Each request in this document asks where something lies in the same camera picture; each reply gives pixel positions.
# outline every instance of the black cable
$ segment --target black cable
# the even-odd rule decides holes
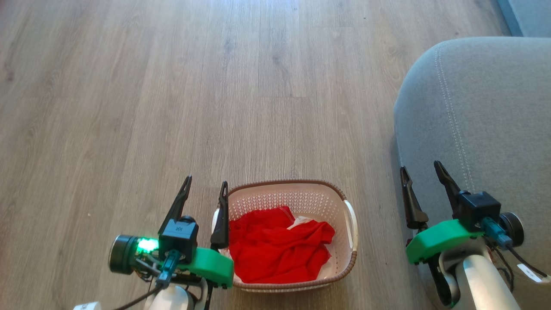
[[[135,304],[139,303],[140,301],[146,299],[147,297],[149,297],[149,296],[151,296],[151,295],[153,295],[153,294],[155,294],[155,293],[160,292],[162,289],[163,289],[162,286],[157,286],[157,287],[155,287],[152,291],[149,291],[149,292],[147,292],[147,293],[141,295],[140,297],[136,298],[135,300],[133,300],[133,301],[131,301],[131,302],[125,304],[124,306],[118,307],[118,308],[116,308],[115,310],[125,310],[125,309],[128,309],[128,308],[134,306]]]
[[[544,273],[543,271],[535,268],[534,266],[530,265],[529,263],[527,263],[524,258],[522,258],[514,249],[512,246],[510,245],[507,245],[507,250],[509,250],[511,252],[511,254],[513,254],[514,257],[516,257],[516,259],[518,259],[518,261],[520,261],[521,263],[523,263],[525,266],[527,266],[528,268],[530,268],[530,270],[534,271],[535,273],[537,273],[538,275],[542,276],[542,277],[547,277],[547,274]]]
[[[507,267],[507,269],[509,270],[509,274],[511,275],[511,277],[508,278],[507,275],[506,275],[507,273],[506,273],[505,278],[507,279],[507,282],[509,282],[509,290],[511,291],[511,293],[513,293],[513,290],[515,289],[515,274],[513,273],[513,269],[511,268],[509,263],[507,263],[507,261],[503,257],[503,254],[497,249],[497,247],[492,245],[492,243],[490,242],[490,240],[486,236],[483,237],[483,238],[484,238],[484,241],[486,241],[486,245],[490,248],[490,250],[492,252],[496,252],[498,254],[499,258],[501,259],[501,261],[503,262],[505,267]]]
[[[515,274],[513,273],[513,269],[511,268],[509,263],[507,263],[507,261],[503,257],[503,254],[497,248],[494,248],[494,251],[499,255],[499,258],[501,259],[501,261],[503,262],[505,267],[507,267],[507,269],[509,270],[509,273],[511,274],[511,281],[509,282],[509,285],[511,286],[510,287],[511,293],[513,293],[513,290],[515,289]]]
[[[209,310],[210,308],[210,296],[212,295],[212,284],[208,282],[207,284],[207,300],[205,300],[205,308],[204,310]]]
[[[509,290],[511,290],[511,276],[509,275],[509,272],[507,271],[507,269],[503,268],[503,267],[498,267],[496,268],[500,271],[503,271],[503,274],[505,275],[505,279],[507,280],[507,283],[509,283]]]

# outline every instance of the wooden floor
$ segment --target wooden floor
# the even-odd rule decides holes
[[[0,308],[119,306],[121,233],[154,236],[187,174],[208,246],[221,181],[316,178],[356,209],[352,273],[215,291],[212,309],[428,309],[397,207],[397,92],[428,48],[507,35],[490,0],[0,0]]]

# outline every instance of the green 3d-printed part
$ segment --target green 3d-printed part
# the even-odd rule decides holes
[[[444,250],[454,248],[484,232],[469,232],[459,220],[443,221],[417,234],[406,247],[410,264],[421,263]]]
[[[178,269],[189,270],[227,288],[232,287],[234,282],[234,261],[213,249],[197,248],[192,263],[178,265]]]

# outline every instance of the laundry basket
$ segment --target laundry basket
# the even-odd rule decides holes
[[[344,278],[354,267],[358,247],[356,215],[343,192],[333,184],[318,180],[279,180],[246,184],[230,190],[228,206],[229,220],[236,220],[253,210],[288,206],[295,216],[326,221],[335,229],[333,242],[326,245],[331,258],[321,268],[316,280],[289,284],[247,284],[234,274],[235,287],[246,291],[273,293],[309,290]],[[213,229],[217,218],[218,209],[213,216]],[[220,252],[231,257],[229,249]]]

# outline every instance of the white cloth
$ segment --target white cloth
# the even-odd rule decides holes
[[[294,222],[291,226],[287,227],[287,229],[288,229],[288,230],[291,230],[291,228],[293,228],[293,227],[296,227],[296,226],[298,226],[298,225],[300,225],[300,224],[308,223],[308,222],[310,222],[310,221],[312,221],[312,219],[309,218],[309,217],[298,216],[298,217],[295,218],[295,222]]]

